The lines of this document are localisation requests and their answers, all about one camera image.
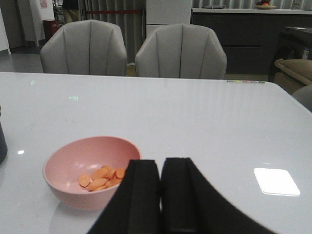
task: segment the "gray curtain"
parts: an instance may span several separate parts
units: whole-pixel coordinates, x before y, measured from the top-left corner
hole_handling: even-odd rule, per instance
[[[146,0],[79,0],[80,12],[84,11],[124,11],[141,10],[146,8]],[[86,15],[84,20],[100,20],[117,24],[122,31],[123,40],[127,49],[128,63],[135,62],[135,56],[146,37],[145,15],[140,13],[131,14],[108,14]]]

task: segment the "white cabinet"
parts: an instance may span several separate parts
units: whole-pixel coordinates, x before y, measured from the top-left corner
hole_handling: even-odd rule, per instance
[[[146,0],[146,35],[156,28],[191,22],[192,0]]]

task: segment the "person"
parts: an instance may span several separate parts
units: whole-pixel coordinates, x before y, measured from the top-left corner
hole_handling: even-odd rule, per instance
[[[65,24],[80,20],[78,0],[63,0]]]

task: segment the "floor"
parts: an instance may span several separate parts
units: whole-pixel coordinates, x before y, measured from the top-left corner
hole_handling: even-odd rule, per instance
[[[43,73],[40,61],[41,47],[32,47],[16,50],[12,54],[0,53],[0,72]],[[135,66],[127,66],[127,75],[136,76]],[[231,80],[258,80],[267,81],[267,75],[227,74]]]

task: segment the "red stripe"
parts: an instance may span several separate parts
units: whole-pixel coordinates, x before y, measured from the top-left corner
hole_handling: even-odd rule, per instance
[[[133,14],[142,13],[142,10],[125,10],[125,11],[86,11],[87,14],[92,15],[108,15],[108,14]]]

